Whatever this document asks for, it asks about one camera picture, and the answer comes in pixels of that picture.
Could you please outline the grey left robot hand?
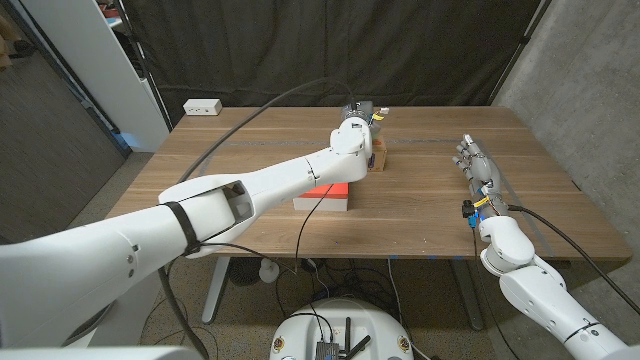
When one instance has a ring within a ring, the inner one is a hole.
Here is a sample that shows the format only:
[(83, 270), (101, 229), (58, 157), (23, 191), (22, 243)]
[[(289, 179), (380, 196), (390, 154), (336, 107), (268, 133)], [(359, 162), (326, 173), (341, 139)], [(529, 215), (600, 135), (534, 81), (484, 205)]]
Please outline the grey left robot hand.
[(359, 117), (365, 120), (371, 133), (372, 142), (377, 144), (380, 142), (381, 122), (389, 112), (390, 109), (388, 107), (381, 107), (376, 110), (372, 101), (363, 100), (356, 103), (355, 110), (351, 108), (350, 104), (345, 105), (341, 109), (341, 118), (346, 120), (350, 117)]

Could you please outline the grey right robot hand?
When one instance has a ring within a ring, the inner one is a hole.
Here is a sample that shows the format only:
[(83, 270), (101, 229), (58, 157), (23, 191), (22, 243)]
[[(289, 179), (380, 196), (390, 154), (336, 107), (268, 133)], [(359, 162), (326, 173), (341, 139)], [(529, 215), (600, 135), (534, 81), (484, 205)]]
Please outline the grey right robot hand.
[(494, 161), (485, 155), (469, 134), (464, 134), (456, 146), (453, 163), (462, 171), (469, 183), (473, 203), (482, 218), (508, 214), (508, 205), (501, 194), (501, 173)]

